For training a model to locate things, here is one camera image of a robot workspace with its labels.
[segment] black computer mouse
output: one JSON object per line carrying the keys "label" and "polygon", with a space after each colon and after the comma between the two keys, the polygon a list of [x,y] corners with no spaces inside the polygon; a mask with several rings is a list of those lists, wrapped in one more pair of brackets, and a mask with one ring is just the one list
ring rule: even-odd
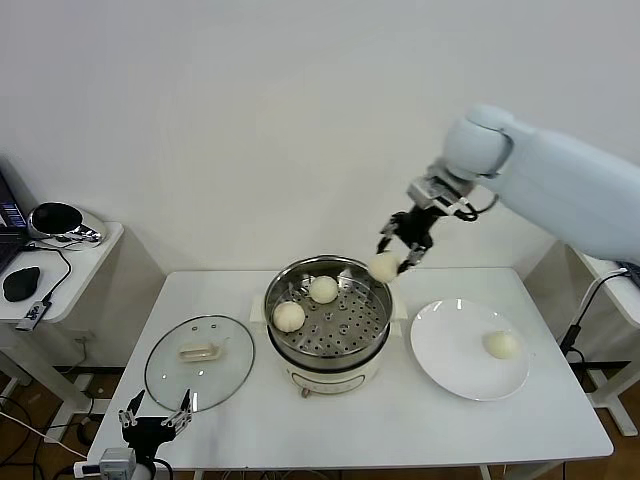
{"label": "black computer mouse", "polygon": [[39,278],[40,269],[38,267],[23,268],[7,275],[2,284],[4,298],[10,302],[19,302],[29,298],[38,289]]}

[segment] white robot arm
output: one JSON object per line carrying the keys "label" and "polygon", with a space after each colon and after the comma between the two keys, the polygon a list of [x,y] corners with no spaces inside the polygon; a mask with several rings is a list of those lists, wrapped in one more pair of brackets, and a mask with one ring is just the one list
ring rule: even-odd
{"label": "white robot arm", "polygon": [[419,263],[438,218],[477,220],[466,199],[475,184],[588,255],[640,264],[640,167],[488,106],[451,127],[442,157],[409,186],[415,207],[391,217],[378,253],[396,235],[411,249],[398,273]]}

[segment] white plate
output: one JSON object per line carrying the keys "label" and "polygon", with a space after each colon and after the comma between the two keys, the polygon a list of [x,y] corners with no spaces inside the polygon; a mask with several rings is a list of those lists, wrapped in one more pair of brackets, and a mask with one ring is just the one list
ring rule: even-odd
{"label": "white plate", "polygon": [[[483,346],[483,336],[508,331],[522,349],[500,360]],[[529,376],[529,352],[509,321],[492,309],[464,299],[424,307],[411,326],[418,363],[440,386],[471,400],[500,400],[517,392]]]}

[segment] lid rim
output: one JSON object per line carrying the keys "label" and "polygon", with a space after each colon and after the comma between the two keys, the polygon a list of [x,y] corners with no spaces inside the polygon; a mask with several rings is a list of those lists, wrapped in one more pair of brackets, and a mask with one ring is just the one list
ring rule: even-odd
{"label": "lid rim", "polygon": [[180,328],[184,324],[192,322],[194,320],[198,320],[200,318],[224,318],[226,320],[231,320],[232,322],[237,323],[247,333],[247,335],[249,336],[249,339],[251,340],[251,364],[249,365],[249,369],[247,370],[247,374],[244,376],[244,378],[242,379],[240,384],[234,390],[232,390],[229,393],[229,395],[227,395],[221,401],[219,401],[217,403],[214,403],[214,404],[212,404],[212,405],[210,405],[210,406],[208,406],[206,408],[199,408],[197,411],[195,411],[193,413],[195,414],[195,413],[199,413],[199,412],[204,412],[205,410],[209,410],[209,409],[211,409],[213,407],[217,407],[218,405],[226,402],[228,399],[233,397],[233,395],[240,389],[240,387],[242,387],[245,384],[245,382],[247,381],[247,378],[249,378],[249,375],[253,371],[253,366],[254,366],[255,361],[256,361],[256,343],[255,343],[255,341],[253,339],[253,335],[251,335],[251,332],[249,331],[249,329],[244,324],[242,324],[240,321],[236,320],[235,318],[229,317],[228,315],[219,315],[219,314],[197,315],[195,317],[189,318],[189,319],[185,320],[184,322],[181,322],[178,325],[176,325],[175,327],[171,328],[162,337],[160,337],[160,339],[156,342],[156,344],[151,349],[151,352],[147,356],[147,361],[145,362],[145,365],[144,365],[144,375],[143,375],[144,376],[144,386],[145,386],[145,389],[146,389],[147,393],[153,399],[154,402],[156,402],[162,408],[166,408],[169,411],[174,411],[175,409],[172,408],[172,407],[166,406],[164,403],[162,403],[160,400],[158,400],[156,398],[156,396],[152,393],[151,388],[149,387],[149,382],[147,380],[147,371],[149,369],[149,362],[151,361],[151,357],[153,356],[153,353],[156,351],[156,349],[162,343],[162,341],[165,338],[167,338],[167,336],[169,336],[173,331],[177,330],[178,328]]}

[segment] white desk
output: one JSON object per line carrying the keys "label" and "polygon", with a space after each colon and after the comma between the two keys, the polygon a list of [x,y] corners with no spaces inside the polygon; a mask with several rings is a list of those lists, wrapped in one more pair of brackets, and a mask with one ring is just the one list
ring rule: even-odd
{"label": "white desk", "polygon": [[[107,222],[106,225],[107,239],[97,247],[82,251],[64,250],[65,258],[71,263],[72,271],[53,293],[52,305],[41,322],[57,323],[69,314],[105,258],[118,243],[124,230],[122,225],[115,222]],[[33,302],[44,297],[67,271],[66,264],[55,252],[23,252],[2,272],[0,283],[11,272],[32,266],[38,266],[41,270],[38,289],[34,295],[27,300],[15,303],[8,302],[4,296],[0,296],[0,322],[2,322],[0,323],[0,351],[64,401],[53,424],[65,424],[74,413],[89,411],[91,400],[82,393],[82,390],[88,386],[91,375],[79,375],[75,385],[72,384],[49,365],[28,342],[24,341],[25,336],[29,335],[28,332],[18,332],[14,329],[15,323],[24,317]],[[94,412],[103,413],[108,402],[108,400],[96,400]],[[58,439],[63,433],[62,428],[48,432],[50,436]]]}
{"label": "white desk", "polygon": [[[115,222],[107,222],[106,225],[108,228],[107,239],[97,247],[80,251],[63,250],[65,258],[71,263],[72,272],[56,289],[51,300],[52,305],[41,321],[57,323],[69,315],[102,262],[118,243],[124,231],[122,225]],[[0,295],[0,320],[19,320],[24,317],[33,302],[44,297],[67,271],[67,266],[55,252],[37,250],[22,252],[0,273],[0,285],[7,275],[28,267],[40,267],[38,289],[30,298],[21,302],[9,302],[4,298],[4,295]]]}
{"label": "white desk", "polygon": [[[89,451],[90,461],[97,461],[105,448],[124,446],[117,411],[144,388],[145,363],[156,342],[202,314],[225,314],[248,324],[252,299],[264,294],[274,275],[169,275]],[[178,470],[549,462],[508,472],[510,479],[525,479],[563,459],[612,453],[605,430],[513,270],[415,270],[394,285],[410,318],[434,300],[460,296],[491,305],[511,319],[532,352],[523,389],[500,402],[456,397],[420,369],[405,335],[390,337],[380,371],[361,389],[303,399],[283,373],[266,327],[252,324],[256,360],[246,383],[226,402],[196,413],[176,440],[160,446],[158,456]],[[138,412],[167,414],[149,395]]]}
{"label": "white desk", "polygon": [[[574,250],[578,258],[594,277],[599,277],[619,266],[614,262],[598,260]],[[622,316],[635,328],[640,328],[640,289],[625,277],[612,278],[601,287]],[[606,408],[625,437],[638,435],[638,429],[625,410],[618,396],[640,381],[640,362],[634,361],[607,379],[601,370],[588,370],[589,377],[597,387],[590,393],[589,400],[595,408]]]}

